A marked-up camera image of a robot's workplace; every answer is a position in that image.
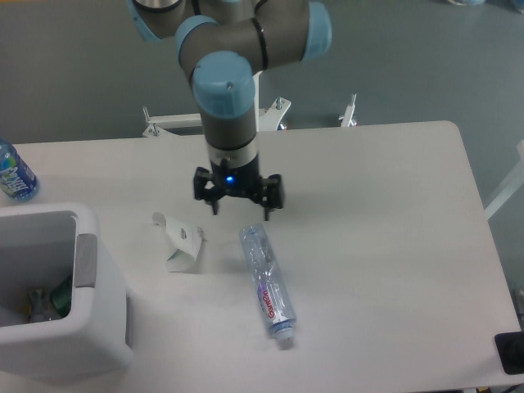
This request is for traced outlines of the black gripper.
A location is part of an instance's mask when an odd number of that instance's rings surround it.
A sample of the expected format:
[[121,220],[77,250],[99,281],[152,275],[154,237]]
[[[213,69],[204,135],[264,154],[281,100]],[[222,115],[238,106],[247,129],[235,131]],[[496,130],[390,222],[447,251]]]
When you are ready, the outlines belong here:
[[219,200],[225,196],[253,200],[263,207],[264,221],[269,221],[273,211],[283,208],[282,175],[262,178],[258,155],[237,168],[228,166],[226,162],[217,165],[211,161],[210,164],[211,172],[203,167],[196,168],[193,191],[194,198],[209,205],[213,215],[218,214]]

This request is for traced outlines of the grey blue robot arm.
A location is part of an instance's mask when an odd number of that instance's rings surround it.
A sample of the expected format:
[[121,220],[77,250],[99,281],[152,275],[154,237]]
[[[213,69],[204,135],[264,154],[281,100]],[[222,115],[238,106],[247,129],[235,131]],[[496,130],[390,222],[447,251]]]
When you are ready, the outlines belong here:
[[210,168],[193,177],[194,197],[219,208],[222,197],[281,209],[280,174],[260,174],[255,74],[324,55],[332,22],[318,1],[129,1],[148,42],[173,38],[198,107]]

